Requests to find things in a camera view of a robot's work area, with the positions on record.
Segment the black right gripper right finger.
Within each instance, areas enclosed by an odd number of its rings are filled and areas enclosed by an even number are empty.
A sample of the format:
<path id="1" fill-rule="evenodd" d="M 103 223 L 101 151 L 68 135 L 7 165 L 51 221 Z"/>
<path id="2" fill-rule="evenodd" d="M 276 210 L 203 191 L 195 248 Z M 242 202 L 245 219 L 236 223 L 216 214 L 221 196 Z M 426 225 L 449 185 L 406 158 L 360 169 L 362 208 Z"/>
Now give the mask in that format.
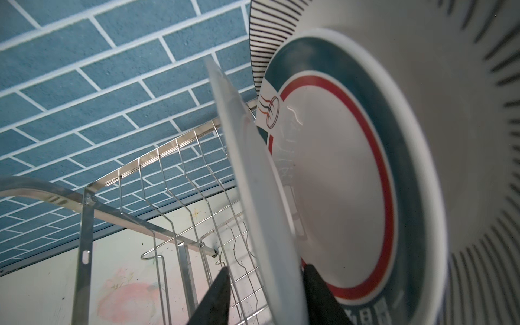
<path id="1" fill-rule="evenodd" d="M 353 324 L 311 264 L 303 267 L 303 285 L 310 324 Z"/>

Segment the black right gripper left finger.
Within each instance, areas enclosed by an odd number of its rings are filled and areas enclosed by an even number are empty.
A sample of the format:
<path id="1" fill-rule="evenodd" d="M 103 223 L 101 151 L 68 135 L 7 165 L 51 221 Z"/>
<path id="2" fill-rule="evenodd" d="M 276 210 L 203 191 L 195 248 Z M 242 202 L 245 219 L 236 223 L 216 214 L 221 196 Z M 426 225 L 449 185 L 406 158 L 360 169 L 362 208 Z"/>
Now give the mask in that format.
<path id="1" fill-rule="evenodd" d="M 224 267 L 209 287 L 187 325 L 227 325 L 229 322 L 231 278 L 229 267 Z"/>

